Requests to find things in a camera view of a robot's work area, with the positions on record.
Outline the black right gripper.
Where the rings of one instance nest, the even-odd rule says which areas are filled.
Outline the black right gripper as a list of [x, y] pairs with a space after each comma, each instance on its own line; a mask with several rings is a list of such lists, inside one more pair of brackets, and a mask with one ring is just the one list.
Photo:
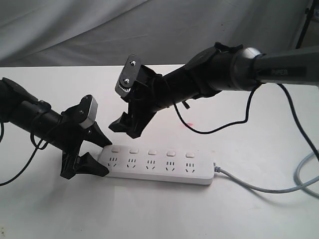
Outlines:
[[158, 74], [138, 64], [127, 65], [126, 73], [131, 81], [130, 92], [126, 96], [128, 113], [123, 112], [109, 125], [109, 129], [138, 138], [158, 111], [172, 106], [169, 75]]

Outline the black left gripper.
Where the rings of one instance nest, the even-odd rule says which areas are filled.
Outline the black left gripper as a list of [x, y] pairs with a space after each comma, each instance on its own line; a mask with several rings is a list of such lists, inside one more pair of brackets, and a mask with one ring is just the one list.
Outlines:
[[85, 139], [101, 148], [112, 145], [112, 142], [104, 135], [97, 122], [87, 129], [80, 126], [79, 104], [61, 113], [62, 122], [56, 130], [56, 142], [62, 150], [60, 176], [66, 179], [71, 179], [76, 174], [105, 177], [109, 174], [109, 169], [88, 152], [79, 156], [79, 151]]

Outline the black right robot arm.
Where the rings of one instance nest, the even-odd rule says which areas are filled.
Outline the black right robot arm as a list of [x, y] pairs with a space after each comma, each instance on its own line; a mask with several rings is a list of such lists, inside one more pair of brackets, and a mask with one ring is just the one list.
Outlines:
[[253, 47], [217, 42], [165, 75], [132, 54], [115, 86], [128, 110], [109, 128], [137, 138], [158, 111], [176, 103], [210, 98], [223, 91], [251, 92], [265, 83], [317, 86], [318, 47], [265, 54]]

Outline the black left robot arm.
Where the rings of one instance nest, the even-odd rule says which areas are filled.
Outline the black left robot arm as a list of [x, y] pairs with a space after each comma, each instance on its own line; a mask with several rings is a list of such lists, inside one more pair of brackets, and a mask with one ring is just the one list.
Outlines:
[[92, 95], [84, 96], [80, 103], [62, 113], [38, 100], [18, 83], [2, 78], [0, 81], [0, 121], [10, 122], [62, 151], [61, 177], [71, 179], [76, 174], [104, 177], [109, 169], [90, 153], [80, 156], [84, 141], [99, 147], [111, 144], [97, 122], [98, 103]]

